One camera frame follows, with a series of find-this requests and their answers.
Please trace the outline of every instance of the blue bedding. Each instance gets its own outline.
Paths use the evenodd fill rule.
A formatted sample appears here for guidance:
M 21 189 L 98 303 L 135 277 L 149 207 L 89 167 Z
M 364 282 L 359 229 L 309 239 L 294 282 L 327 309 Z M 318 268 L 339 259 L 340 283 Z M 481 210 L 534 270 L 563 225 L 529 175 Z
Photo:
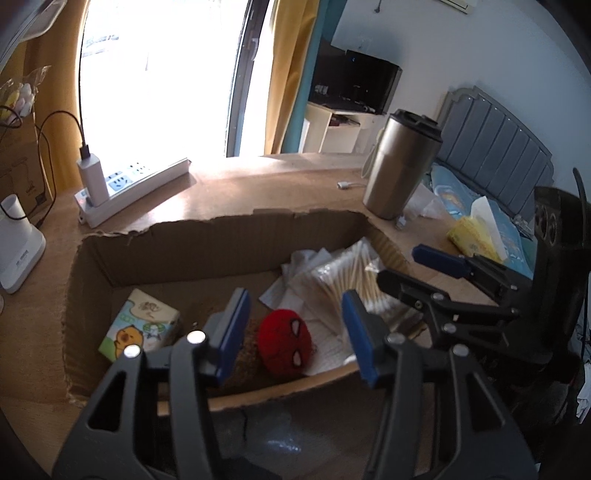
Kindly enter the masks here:
M 456 220 L 464 215 L 470 215 L 472 202 L 480 197 L 458 180 L 450 170 L 441 165 L 433 165 L 431 184 L 433 193 L 441 198 L 446 210 Z M 509 216 L 501 210 L 497 202 L 492 199 L 488 200 L 507 251 L 505 265 L 528 278 L 533 278 L 534 274 L 525 260 L 522 239 L 517 227 L 513 225 Z

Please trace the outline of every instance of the yellow curtain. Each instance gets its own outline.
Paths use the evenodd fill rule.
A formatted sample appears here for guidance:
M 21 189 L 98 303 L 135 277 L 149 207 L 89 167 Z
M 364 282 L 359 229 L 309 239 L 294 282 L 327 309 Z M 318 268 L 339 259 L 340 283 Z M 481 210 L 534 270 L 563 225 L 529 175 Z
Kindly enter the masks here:
M 276 0 L 265 155 L 281 153 L 320 0 Z
M 44 65 L 51 65 L 35 100 L 37 124 L 55 110 L 67 110 L 80 119 L 78 71 L 80 45 L 90 0 L 69 0 L 56 23 L 41 37 L 26 43 L 24 73 Z M 81 145 L 80 133 L 74 121 L 65 115 L 54 115 L 43 128 L 51 145 L 51 158 L 58 193 L 80 187 L 76 167 Z M 47 151 L 43 163 L 48 178 L 50 169 Z

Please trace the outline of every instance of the white cabinet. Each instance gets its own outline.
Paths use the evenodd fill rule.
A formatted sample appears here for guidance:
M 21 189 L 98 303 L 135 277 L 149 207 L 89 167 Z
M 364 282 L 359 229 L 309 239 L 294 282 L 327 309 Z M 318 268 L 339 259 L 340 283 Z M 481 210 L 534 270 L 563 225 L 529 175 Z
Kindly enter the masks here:
M 303 153 L 369 153 L 385 115 L 333 110 L 308 102 L 300 145 Z

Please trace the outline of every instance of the red plush toy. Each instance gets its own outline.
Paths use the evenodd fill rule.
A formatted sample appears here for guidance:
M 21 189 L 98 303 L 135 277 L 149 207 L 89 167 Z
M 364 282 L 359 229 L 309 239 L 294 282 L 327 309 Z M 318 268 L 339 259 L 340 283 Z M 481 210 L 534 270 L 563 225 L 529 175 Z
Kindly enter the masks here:
M 312 356 L 312 338 L 296 312 L 276 310 L 262 321 L 257 344 L 262 362 L 277 378 L 301 375 Z

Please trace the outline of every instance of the gray upholstered headboard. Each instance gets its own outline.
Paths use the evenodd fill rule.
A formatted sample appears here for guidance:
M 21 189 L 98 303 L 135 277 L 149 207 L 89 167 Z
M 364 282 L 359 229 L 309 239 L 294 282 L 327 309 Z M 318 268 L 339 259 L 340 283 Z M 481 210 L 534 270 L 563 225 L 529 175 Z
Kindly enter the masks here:
M 533 218 L 534 187 L 552 185 L 554 174 L 542 142 L 476 87 L 448 93 L 437 121 L 443 129 L 437 162 L 509 217 Z

